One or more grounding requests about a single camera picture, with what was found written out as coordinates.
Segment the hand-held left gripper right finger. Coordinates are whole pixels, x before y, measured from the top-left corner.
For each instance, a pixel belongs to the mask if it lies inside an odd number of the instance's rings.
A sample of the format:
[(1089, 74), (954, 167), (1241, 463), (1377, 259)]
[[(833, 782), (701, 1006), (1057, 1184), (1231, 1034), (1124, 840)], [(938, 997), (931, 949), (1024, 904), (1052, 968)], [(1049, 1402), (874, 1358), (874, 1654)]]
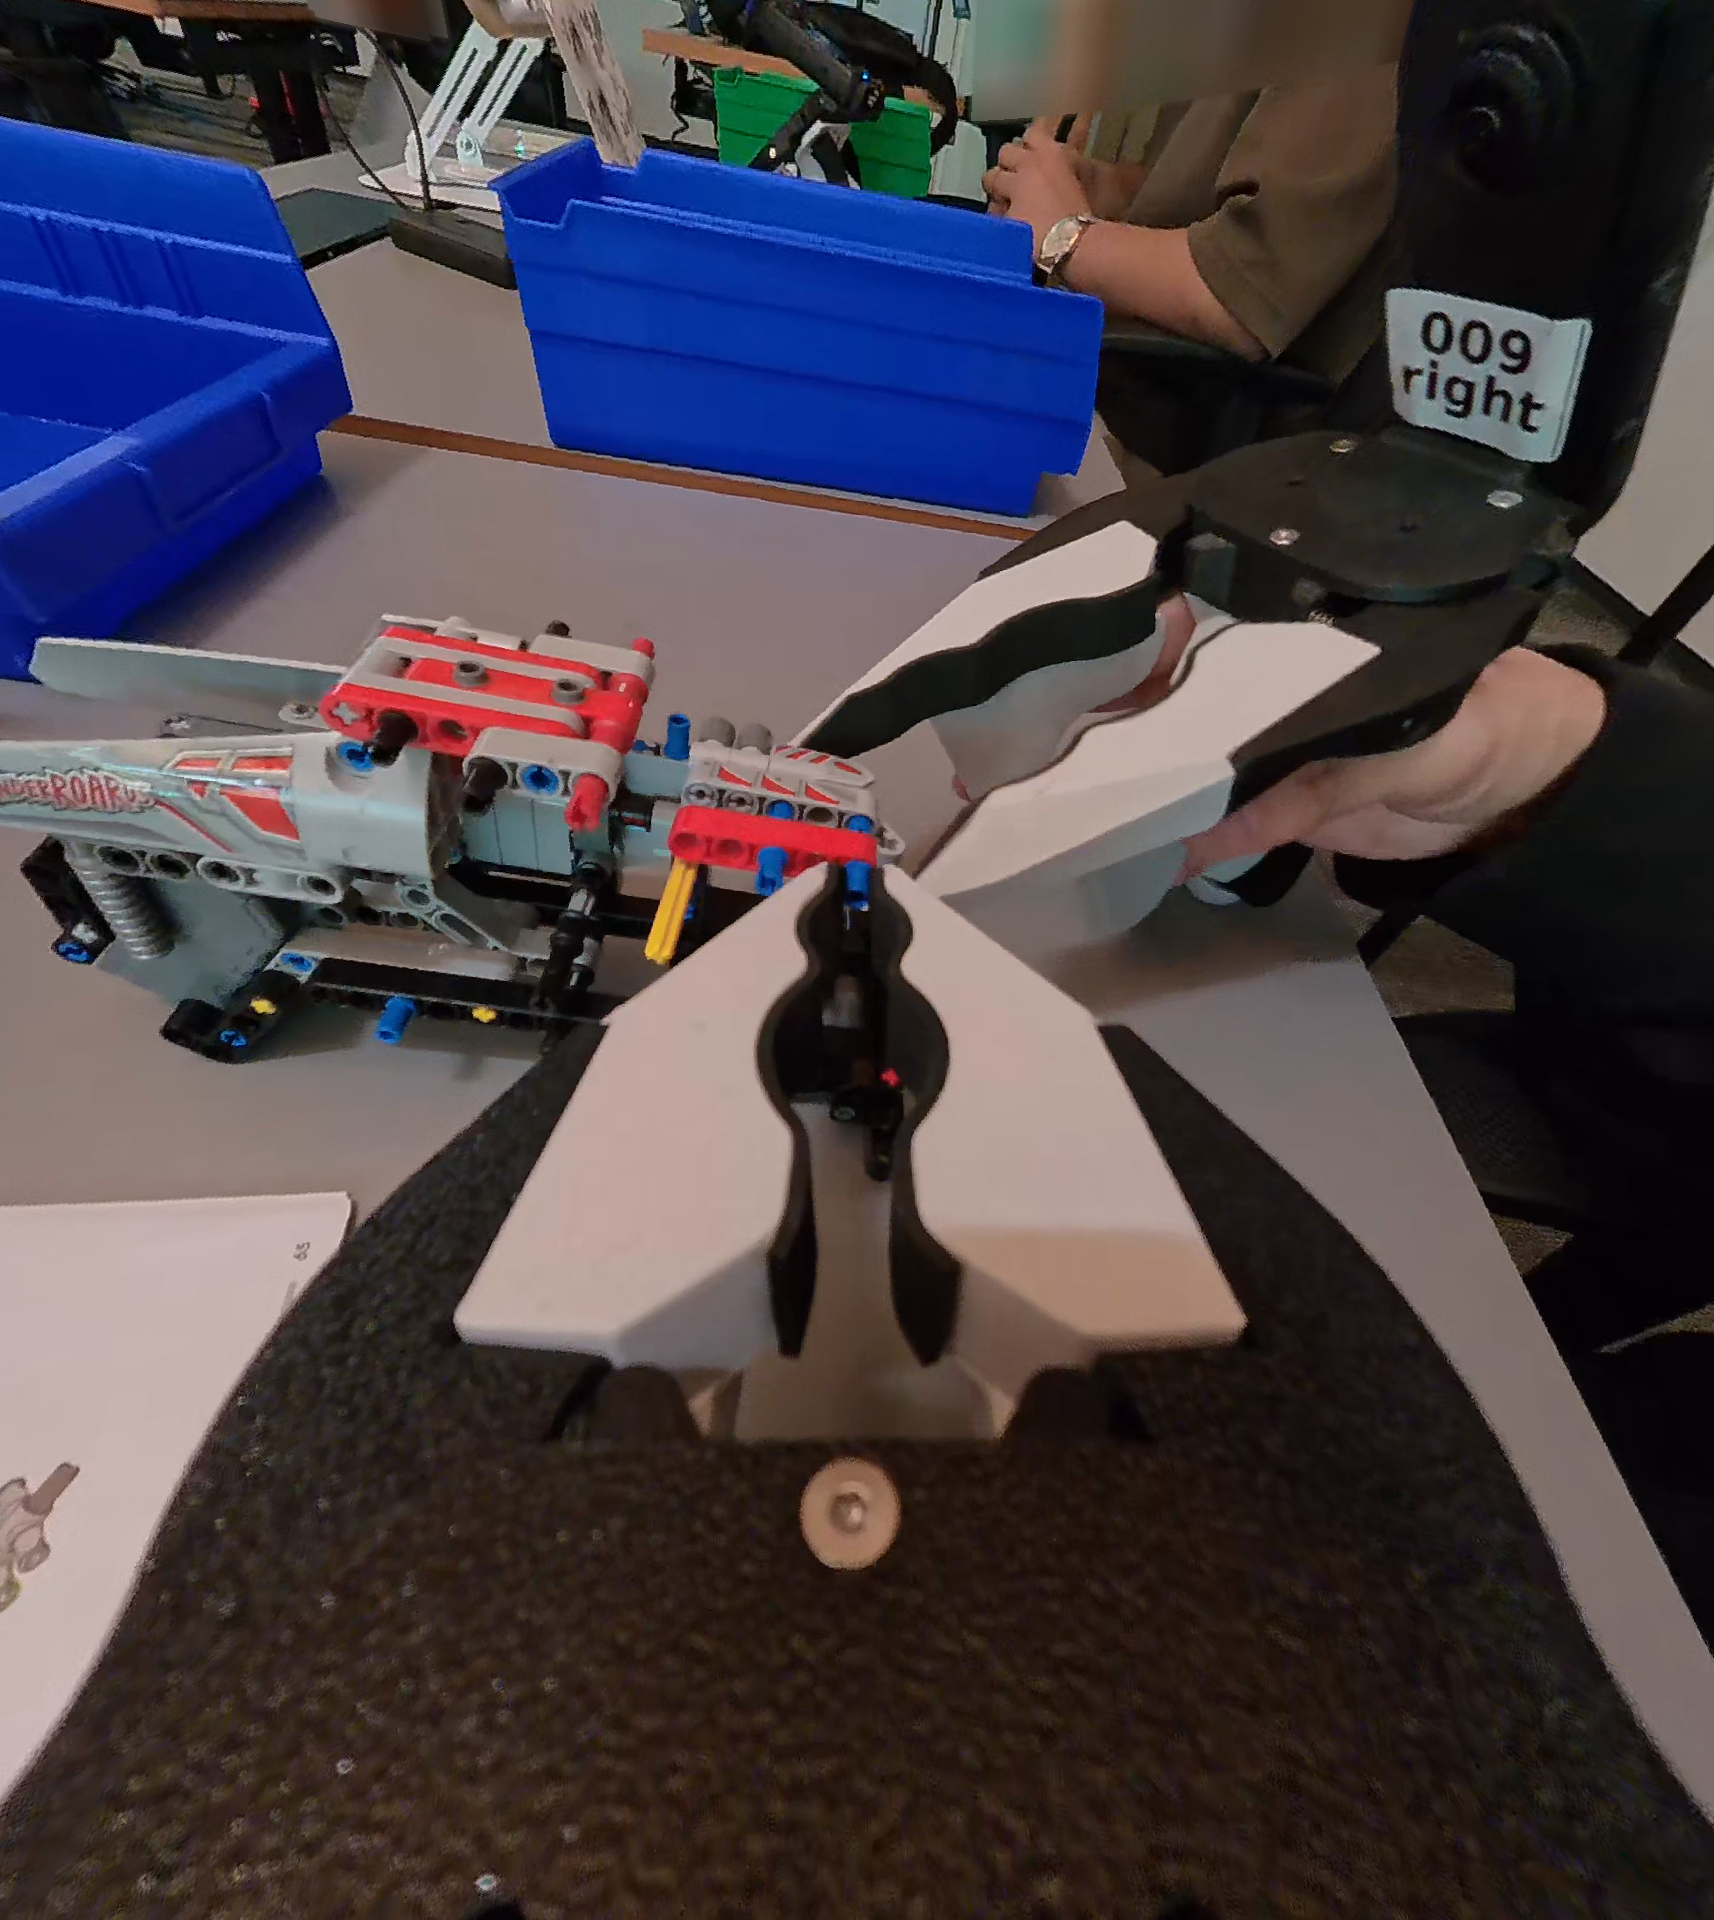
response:
[(870, 963), (911, 1355), (1024, 1392), (1101, 1355), (1231, 1345), (1247, 1316), (1108, 1034), (909, 878), (870, 885)]

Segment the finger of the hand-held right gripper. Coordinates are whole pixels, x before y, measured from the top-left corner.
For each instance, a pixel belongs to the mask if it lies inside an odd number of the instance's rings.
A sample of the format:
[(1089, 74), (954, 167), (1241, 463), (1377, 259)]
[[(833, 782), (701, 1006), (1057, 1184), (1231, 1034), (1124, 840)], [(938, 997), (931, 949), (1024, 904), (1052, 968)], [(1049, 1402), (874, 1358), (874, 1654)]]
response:
[(1320, 620), (1205, 615), (1159, 704), (1098, 722), (999, 787), (918, 885), (991, 939), (1119, 939), (1180, 885), (1188, 840), (1229, 814), (1229, 757), (1375, 656)]
[(1059, 762), (1089, 730), (1153, 704), (1199, 615), (1163, 577), (1156, 537), (1113, 524), (1009, 563), (931, 615), (797, 733), (861, 761), (929, 726), (964, 800)]

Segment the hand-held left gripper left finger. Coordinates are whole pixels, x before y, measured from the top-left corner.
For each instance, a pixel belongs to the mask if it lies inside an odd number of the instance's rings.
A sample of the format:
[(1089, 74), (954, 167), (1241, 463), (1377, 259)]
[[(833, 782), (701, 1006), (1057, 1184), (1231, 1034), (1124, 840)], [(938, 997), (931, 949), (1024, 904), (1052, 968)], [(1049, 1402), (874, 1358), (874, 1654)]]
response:
[(477, 1348), (611, 1366), (794, 1358), (818, 1290), (810, 1145), (772, 1015), (813, 981), (794, 878), (604, 1022), (456, 1309)]

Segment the grey red toy brick vehicle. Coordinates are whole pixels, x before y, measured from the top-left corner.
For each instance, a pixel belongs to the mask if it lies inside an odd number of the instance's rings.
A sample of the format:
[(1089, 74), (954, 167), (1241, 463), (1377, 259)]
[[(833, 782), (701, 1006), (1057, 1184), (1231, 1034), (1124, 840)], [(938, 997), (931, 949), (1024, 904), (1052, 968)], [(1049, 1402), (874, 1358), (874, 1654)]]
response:
[(53, 951), (160, 997), (160, 1039), (259, 1057), (309, 1007), (537, 1034), (607, 1022), (597, 982), (634, 943), (666, 972), (789, 883), (666, 854), (675, 810), (725, 808), (874, 833), (853, 910), (903, 854), (858, 761), (765, 726), (673, 714), (646, 730), (654, 641), (540, 637), (383, 615), (351, 665), (40, 637), (53, 691), (148, 697), (216, 733), (0, 740), (0, 826)]

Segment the person's right forearm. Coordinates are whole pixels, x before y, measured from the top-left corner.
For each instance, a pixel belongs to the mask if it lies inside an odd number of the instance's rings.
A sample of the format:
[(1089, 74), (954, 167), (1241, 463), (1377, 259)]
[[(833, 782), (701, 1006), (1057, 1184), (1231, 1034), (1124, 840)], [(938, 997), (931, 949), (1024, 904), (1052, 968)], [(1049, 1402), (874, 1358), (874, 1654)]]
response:
[(1521, 826), (1419, 864), (1337, 857), (1337, 887), (1493, 951), (1515, 1020), (1600, 1075), (1714, 1100), (1714, 694), (1592, 650), (1597, 740)]

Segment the grey desk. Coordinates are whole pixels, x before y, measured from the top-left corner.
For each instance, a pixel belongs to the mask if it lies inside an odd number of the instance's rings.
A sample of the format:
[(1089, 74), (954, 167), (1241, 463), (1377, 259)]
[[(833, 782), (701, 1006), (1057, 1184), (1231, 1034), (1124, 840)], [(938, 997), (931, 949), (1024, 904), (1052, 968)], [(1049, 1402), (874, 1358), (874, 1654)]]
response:
[[(379, 612), (650, 637), (660, 708), (794, 722), (1006, 544), (330, 432), (326, 480), (141, 620), (185, 650), (337, 659)], [(426, 1047), (301, 1040), (216, 1068), (155, 1039), (124, 982), (45, 956), (0, 833), (0, 1206), (347, 1192), (370, 1214), (512, 1086), (440, 1024)], [(1714, 1658), (1553, 1358), (1323, 883), (1272, 910), (1180, 899), (1092, 989), (1297, 1175), (1405, 1290), (1521, 1469), (1643, 1728), (1714, 1814)]]

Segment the person's right hand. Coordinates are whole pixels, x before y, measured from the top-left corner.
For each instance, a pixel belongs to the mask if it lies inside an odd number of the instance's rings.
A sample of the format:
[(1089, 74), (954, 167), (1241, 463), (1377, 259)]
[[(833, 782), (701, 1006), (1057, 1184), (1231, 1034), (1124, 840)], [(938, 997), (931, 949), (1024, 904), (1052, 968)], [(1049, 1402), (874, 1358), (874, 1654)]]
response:
[(1184, 844), (1184, 883), (1304, 846), (1332, 857), (1427, 860), (1459, 853), (1537, 804), (1603, 733), (1606, 687), (1526, 650), (1498, 654), (1454, 719), (1415, 746), (1291, 772)]

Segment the blue storage bin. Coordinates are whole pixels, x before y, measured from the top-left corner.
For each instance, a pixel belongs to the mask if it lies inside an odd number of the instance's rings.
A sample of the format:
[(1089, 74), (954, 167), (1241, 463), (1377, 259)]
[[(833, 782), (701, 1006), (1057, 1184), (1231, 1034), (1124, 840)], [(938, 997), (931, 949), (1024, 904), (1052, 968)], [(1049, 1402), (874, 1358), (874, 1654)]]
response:
[(981, 516), (1084, 459), (1103, 309), (1027, 228), (586, 140), (495, 196), (555, 448)]
[(0, 119), (0, 680), (319, 474), (342, 355), (256, 170)]

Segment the green storage bin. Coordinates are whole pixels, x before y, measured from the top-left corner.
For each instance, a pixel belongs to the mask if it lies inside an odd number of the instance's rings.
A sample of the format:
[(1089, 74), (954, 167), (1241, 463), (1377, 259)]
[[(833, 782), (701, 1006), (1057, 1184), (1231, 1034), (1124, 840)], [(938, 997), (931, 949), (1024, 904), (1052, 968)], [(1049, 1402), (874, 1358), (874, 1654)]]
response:
[[(711, 74), (717, 156), (747, 167), (775, 132), (818, 96), (807, 78), (717, 68)], [(929, 111), (895, 99), (879, 119), (849, 129), (846, 160), (861, 190), (920, 200), (931, 183)]]

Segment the white instruction booklet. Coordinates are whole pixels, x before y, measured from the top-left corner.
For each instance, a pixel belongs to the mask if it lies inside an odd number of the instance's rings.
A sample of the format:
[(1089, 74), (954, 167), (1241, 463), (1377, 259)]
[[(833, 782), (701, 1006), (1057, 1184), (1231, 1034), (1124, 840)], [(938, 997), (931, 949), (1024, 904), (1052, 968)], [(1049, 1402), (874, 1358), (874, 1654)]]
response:
[(342, 1192), (0, 1207), (0, 1799), (75, 1700)]

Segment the white frame stand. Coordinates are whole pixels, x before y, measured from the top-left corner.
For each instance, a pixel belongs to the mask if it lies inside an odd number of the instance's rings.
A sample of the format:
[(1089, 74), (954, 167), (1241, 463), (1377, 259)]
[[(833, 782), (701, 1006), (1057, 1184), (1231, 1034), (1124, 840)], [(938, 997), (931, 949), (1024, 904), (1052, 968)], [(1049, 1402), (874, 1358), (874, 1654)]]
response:
[(431, 197), (477, 196), (500, 174), (558, 144), (555, 129), (512, 110), (534, 78), (558, 78), (545, 37), (498, 37), (470, 23), (409, 138), (417, 186)]

